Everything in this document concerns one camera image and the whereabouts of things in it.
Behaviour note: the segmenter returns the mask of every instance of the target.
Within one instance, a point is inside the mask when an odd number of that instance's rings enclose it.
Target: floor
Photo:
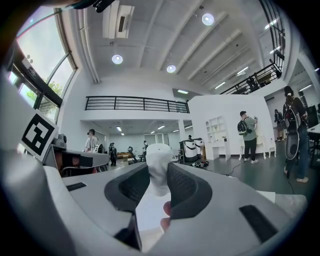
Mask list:
[[[231,176],[238,178],[255,190],[289,195],[293,192],[284,174],[286,160],[285,142],[277,142],[276,147],[276,158],[272,153],[271,158],[267,154],[268,156],[265,160],[262,155],[259,155],[257,157],[258,163],[251,164],[250,161],[241,161],[241,164],[236,167],[240,163],[239,157],[231,157],[228,161],[220,157],[215,160],[209,160],[209,166],[205,169],[218,174],[229,174],[232,172],[233,167],[235,167]],[[297,168],[297,165],[293,167],[289,178],[294,194],[304,195],[310,201],[313,191],[319,182],[320,169],[310,168],[306,173],[309,181],[307,183],[299,183],[295,177]]]

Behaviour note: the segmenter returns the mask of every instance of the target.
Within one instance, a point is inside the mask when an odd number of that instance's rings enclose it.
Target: balcony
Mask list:
[[[260,88],[268,86],[272,81],[281,78],[281,75],[282,72],[277,65],[271,63],[220,94],[248,95]]]
[[[132,96],[87,96],[85,110],[140,110],[190,113],[180,101]]]

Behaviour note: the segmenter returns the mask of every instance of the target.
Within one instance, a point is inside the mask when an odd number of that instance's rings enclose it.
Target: ceiling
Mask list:
[[[90,47],[99,77],[112,69],[166,72],[168,65],[175,65],[175,76],[219,94],[246,76],[228,80],[231,75],[246,66],[246,74],[253,74],[262,68],[261,63],[269,64],[266,60],[273,49],[259,1],[120,0],[120,4],[134,6],[127,39],[103,38],[102,13],[87,9]],[[206,13],[214,17],[211,26],[202,23]],[[123,57],[121,65],[112,62],[114,54]],[[215,90],[222,82],[225,84]]]
[[[192,125],[191,120],[184,120],[184,126]],[[94,121],[94,124],[101,128],[106,134],[111,136],[121,135],[143,135],[150,134],[155,131],[156,134],[172,133],[179,129],[177,120],[99,120]]]

